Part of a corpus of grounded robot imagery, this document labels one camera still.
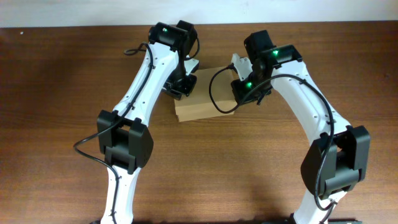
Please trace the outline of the brown cardboard box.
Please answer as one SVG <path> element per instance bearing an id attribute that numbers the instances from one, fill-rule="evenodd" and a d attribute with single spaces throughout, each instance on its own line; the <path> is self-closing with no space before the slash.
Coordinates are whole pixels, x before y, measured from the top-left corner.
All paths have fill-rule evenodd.
<path id="1" fill-rule="evenodd" d="M 197 82 L 191 94 L 188 97 L 183 96 L 181 100 L 175 100 L 175 113 L 179 122 L 225 116 L 214 107 L 208 91 L 212 76 L 221 69 L 222 67 L 208 68 L 194 73 Z M 225 70 L 213 80 L 211 86 L 213 99 L 223 111 L 237 105 L 231 87 L 233 80 L 232 71 Z"/>

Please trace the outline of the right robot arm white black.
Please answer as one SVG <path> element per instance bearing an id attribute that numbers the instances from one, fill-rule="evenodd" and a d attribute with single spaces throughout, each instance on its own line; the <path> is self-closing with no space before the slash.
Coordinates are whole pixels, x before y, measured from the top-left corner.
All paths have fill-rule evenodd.
<path id="1" fill-rule="evenodd" d="M 300 167 L 306 191 L 286 223 L 328 223 L 338 202 L 365 179 L 370 134 L 353 127 L 327 101 L 293 45 L 276 46 L 266 30 L 244 40 L 247 57 L 231 60 L 239 78 L 232 82 L 238 105 L 277 91 L 302 125 L 310 148 Z"/>

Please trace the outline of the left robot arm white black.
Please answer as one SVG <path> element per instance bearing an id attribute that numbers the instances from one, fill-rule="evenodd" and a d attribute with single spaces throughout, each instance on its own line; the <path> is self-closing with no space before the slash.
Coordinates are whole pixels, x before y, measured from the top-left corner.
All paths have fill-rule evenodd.
<path id="1" fill-rule="evenodd" d="M 152 26 L 143 44 L 145 58 L 128 91 L 111 112 L 98 115 L 99 147 L 108 171 L 106 206 L 99 223 L 133 222 L 138 175 L 154 147 L 148 128 L 153 107 L 162 92 L 176 100 L 191 94 L 199 61 L 189 53 L 198 43 L 189 22 Z"/>

